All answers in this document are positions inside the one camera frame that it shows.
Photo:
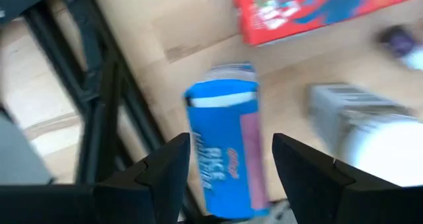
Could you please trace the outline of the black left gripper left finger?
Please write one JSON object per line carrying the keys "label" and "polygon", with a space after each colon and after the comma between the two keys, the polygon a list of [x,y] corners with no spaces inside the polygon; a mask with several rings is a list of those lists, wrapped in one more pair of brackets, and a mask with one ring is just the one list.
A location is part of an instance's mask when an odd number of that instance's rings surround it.
{"label": "black left gripper left finger", "polygon": [[181,133],[133,166],[97,184],[94,197],[98,222],[176,223],[189,158],[190,135]]}

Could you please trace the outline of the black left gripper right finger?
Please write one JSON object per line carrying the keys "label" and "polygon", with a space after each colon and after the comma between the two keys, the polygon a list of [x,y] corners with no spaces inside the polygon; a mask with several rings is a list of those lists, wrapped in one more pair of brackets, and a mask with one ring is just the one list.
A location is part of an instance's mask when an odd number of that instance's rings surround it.
{"label": "black left gripper right finger", "polygon": [[282,133],[272,153],[298,223],[401,223],[397,185]]}

